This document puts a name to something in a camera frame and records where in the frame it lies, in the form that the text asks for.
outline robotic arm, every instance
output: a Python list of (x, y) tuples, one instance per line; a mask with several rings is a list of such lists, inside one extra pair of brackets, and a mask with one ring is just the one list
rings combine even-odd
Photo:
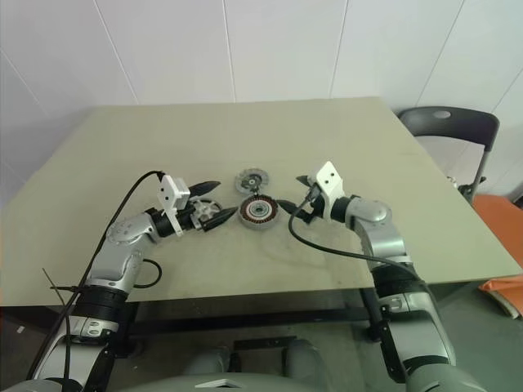
[[(331, 162), (297, 179), (310, 187), (307, 199), (313, 212), (287, 201), (279, 201), (280, 205), (306, 223), (315, 217), (343, 223), (360, 237), (364, 254), (374, 259), (368, 266), (382, 316), (377, 327), (389, 376), (406, 382), (408, 392), (484, 391), (455, 366), (454, 348), (430, 290), (416, 274), (404, 240), (392, 223), (391, 209), (359, 196), (347, 197)], [(292, 221), (289, 228), (292, 233)]]
[[(235, 207), (222, 210), (219, 204), (202, 198), (220, 184), (217, 181), (188, 188), (181, 178), (163, 174), (159, 179), (158, 199), (163, 209), (151, 208), (106, 230), (105, 241), (70, 313), (69, 335), (64, 320), (35, 362), (37, 366), (25, 382), (28, 385), (20, 387), (46, 392), (60, 388), (97, 390), (112, 369), (115, 354), (111, 339), (118, 331), (120, 311), (150, 249), (172, 234), (182, 236), (189, 229), (209, 231), (236, 212)], [(65, 359), (66, 337), (70, 339), (69, 360)], [(68, 380), (63, 379), (65, 363), (70, 366)]]

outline chair backrest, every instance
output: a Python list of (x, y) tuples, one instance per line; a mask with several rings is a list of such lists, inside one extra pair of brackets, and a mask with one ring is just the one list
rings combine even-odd
[(490, 113), (449, 106), (425, 106), (407, 109), (400, 121), (414, 136), (446, 136), (477, 143), (492, 149), (499, 120)]

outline wall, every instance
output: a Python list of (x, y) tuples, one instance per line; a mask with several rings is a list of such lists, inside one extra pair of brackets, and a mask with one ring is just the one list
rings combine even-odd
[[(484, 191), (523, 182), (520, 0), (0, 0), (0, 203), (93, 105), (379, 95), (502, 128)], [(426, 140), (468, 180), (474, 145)]]

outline beige tabletop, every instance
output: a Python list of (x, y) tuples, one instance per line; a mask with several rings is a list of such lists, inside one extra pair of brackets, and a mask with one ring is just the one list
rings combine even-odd
[[(2, 211), (2, 304), (51, 305), (45, 267), (60, 285), (75, 284), (102, 230), (134, 181), (148, 170), (188, 185), (219, 180), (211, 194), (225, 206), (243, 195), (235, 175), (269, 172), (265, 193), (302, 201), (294, 178), (331, 160), (348, 194), (391, 206), (416, 269), (429, 283), (517, 274), (508, 255), (416, 140), (378, 98), (253, 104), (96, 109)], [(121, 217), (159, 207), (155, 178), (139, 188)], [(149, 255), (163, 267), (132, 301), (372, 286), (365, 263), (305, 247), (287, 231), (286, 213), (264, 232), (236, 217), (208, 233), (167, 238)], [(359, 251), (344, 226), (298, 224), (303, 236)], [(144, 283), (154, 277), (148, 265)]]

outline black chair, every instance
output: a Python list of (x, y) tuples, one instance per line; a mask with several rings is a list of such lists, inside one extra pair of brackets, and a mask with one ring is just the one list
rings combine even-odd
[(483, 169), (496, 139), (499, 120), (490, 113), (449, 106), (425, 106), (407, 109), (398, 116), (414, 136), (445, 136), (483, 145), (483, 156), (472, 184), (460, 185), (459, 192), (472, 203)]

